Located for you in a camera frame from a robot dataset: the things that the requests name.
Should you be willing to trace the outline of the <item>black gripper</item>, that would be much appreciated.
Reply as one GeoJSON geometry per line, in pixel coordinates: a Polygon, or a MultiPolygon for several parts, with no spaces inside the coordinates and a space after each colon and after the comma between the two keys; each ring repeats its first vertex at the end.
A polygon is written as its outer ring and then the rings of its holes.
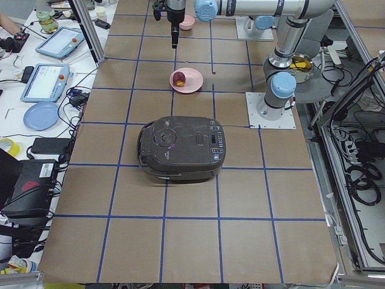
{"type": "Polygon", "coordinates": [[[185,18],[185,0],[155,1],[152,9],[156,21],[160,21],[161,13],[166,12],[167,19],[171,23],[171,47],[176,49],[179,43],[179,24],[185,18]]]}

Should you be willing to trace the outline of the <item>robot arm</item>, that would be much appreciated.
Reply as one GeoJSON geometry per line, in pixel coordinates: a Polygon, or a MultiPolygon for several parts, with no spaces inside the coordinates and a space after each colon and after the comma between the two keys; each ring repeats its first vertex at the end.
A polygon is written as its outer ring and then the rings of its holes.
{"type": "Polygon", "coordinates": [[[258,115],[278,120],[294,95],[296,82],[288,71],[309,20],[330,9],[333,1],[195,1],[198,19],[209,22],[216,16],[277,16],[283,23],[277,30],[274,52],[263,64],[266,93],[256,106],[258,115]]]}
{"type": "Polygon", "coordinates": [[[249,17],[250,23],[247,27],[247,35],[250,40],[260,42],[273,41],[272,27],[274,25],[274,16],[253,16],[249,17]]]}

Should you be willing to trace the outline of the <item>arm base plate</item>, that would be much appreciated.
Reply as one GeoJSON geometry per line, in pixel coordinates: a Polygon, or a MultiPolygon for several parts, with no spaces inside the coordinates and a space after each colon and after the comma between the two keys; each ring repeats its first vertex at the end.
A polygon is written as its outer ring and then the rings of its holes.
{"type": "Polygon", "coordinates": [[[238,40],[255,42],[272,42],[274,40],[272,26],[273,16],[241,16],[236,17],[238,40]]]}
{"type": "Polygon", "coordinates": [[[296,129],[292,105],[271,108],[265,103],[265,93],[246,92],[249,126],[252,129],[296,129]]]}

